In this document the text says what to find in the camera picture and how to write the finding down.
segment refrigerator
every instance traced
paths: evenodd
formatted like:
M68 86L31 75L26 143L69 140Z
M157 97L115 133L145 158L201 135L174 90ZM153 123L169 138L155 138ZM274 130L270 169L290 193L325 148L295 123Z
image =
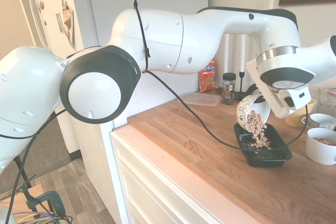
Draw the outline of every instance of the refrigerator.
M43 47L66 58L91 46L104 46L110 39L116 17L133 8L134 0L30 0L34 23ZM195 14L208 0L138 0L138 8ZM157 73L176 93L198 89L198 75ZM69 153L80 150L88 176L116 223L128 223L113 156L110 132L127 123L127 118L175 97L149 74L142 74L124 112L115 120L90 125L69 114L58 122Z

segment black tray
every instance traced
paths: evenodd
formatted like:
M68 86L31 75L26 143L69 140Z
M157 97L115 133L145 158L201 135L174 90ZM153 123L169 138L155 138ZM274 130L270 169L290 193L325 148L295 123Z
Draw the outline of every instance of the black tray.
M285 142L275 130L275 128L266 123L265 136L271 141L269 147L277 148L285 145ZM238 123L234 126L236 137L240 148L256 151L256 148L251 146L255 143L252 138L253 134L245 131ZM267 150L266 147L258 148L259 150ZM285 161L290 160L293 155L288 146L272 152L249 152L241 151L246 157L247 163L252 167L281 167Z

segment yellow cup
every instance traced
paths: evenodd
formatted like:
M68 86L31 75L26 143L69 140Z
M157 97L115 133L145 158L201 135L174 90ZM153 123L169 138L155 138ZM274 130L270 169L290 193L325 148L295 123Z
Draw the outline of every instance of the yellow cup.
M308 115L311 114L314 105L316 103L316 100L313 98L311 101L307 104L308 107ZM290 114L288 117L285 118L285 122L292 127L303 127L304 124L302 123L302 118L306 116L306 107L302 107L298 109L296 112Z

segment white candle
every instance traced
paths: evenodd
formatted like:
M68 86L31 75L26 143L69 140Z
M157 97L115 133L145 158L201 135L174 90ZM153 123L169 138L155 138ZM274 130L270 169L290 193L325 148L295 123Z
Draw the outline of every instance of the white candle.
M269 4L268 4L268 9L269 10L274 9L274 2L275 2L275 0L269 0Z
M241 46L240 46L240 72L245 71L245 49L246 49L246 35L241 35Z
M225 34L225 43L224 43L224 73L228 73L228 63L229 63L229 34Z

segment black candlestick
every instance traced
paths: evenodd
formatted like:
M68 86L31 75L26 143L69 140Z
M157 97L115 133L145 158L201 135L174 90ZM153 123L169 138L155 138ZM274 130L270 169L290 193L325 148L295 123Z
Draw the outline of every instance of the black candlestick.
M243 77L245 75L245 72L239 72L239 77L240 77L240 91L239 92L235 92L235 99L236 100L242 100L245 97L245 92L242 92L241 88L243 85Z

